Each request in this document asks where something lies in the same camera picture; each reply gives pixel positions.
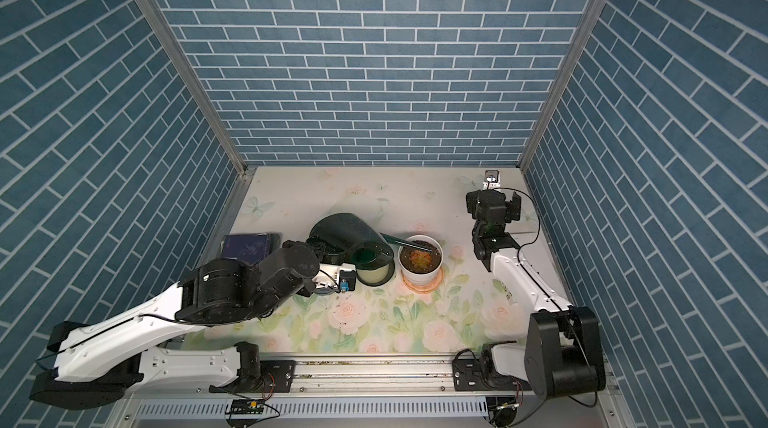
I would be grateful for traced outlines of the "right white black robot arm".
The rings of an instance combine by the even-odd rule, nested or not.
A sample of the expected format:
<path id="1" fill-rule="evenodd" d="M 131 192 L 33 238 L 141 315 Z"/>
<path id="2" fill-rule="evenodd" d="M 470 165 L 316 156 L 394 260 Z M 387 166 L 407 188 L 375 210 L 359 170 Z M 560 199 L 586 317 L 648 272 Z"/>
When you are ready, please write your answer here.
<path id="1" fill-rule="evenodd" d="M 606 387 L 600 327 L 595 313 L 576 306 L 524 264 L 522 248 L 507 232 L 519 219 L 517 196 L 501 188 L 469 192 L 467 212 L 476 258 L 528 316 L 525 342 L 487 349 L 495 373 L 524 380 L 542 400 L 598 393 Z"/>

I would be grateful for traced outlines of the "dark green watering can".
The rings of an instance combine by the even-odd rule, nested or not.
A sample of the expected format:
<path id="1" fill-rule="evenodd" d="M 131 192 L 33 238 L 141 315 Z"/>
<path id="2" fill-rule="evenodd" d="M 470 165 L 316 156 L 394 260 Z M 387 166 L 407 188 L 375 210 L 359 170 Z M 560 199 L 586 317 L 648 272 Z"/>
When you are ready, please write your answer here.
<path id="1" fill-rule="evenodd" d="M 401 247 L 426 253 L 435 248 L 383 235 L 351 213 L 337 213 L 318 221 L 306 242 L 319 249 L 321 262 L 331 265 L 352 264 L 357 270 L 375 270 L 394 262 L 395 253 L 389 241 Z"/>

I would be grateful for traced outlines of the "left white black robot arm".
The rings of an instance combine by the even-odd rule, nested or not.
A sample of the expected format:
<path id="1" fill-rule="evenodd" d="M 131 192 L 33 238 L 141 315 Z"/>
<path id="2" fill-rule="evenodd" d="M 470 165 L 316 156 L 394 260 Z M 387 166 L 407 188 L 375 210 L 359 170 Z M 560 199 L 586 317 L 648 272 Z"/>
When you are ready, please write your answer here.
<path id="1" fill-rule="evenodd" d="M 56 325 L 47 345 L 50 367 L 35 377 L 30 398 L 67 410 L 112 404 L 147 389 L 202 389 L 241 394 L 263 389 L 259 348 L 183 351 L 173 338 L 272 315 L 294 295 L 340 289 L 338 267 L 315 250 L 289 242 L 257 264 L 214 259 L 134 308 L 103 322 Z"/>

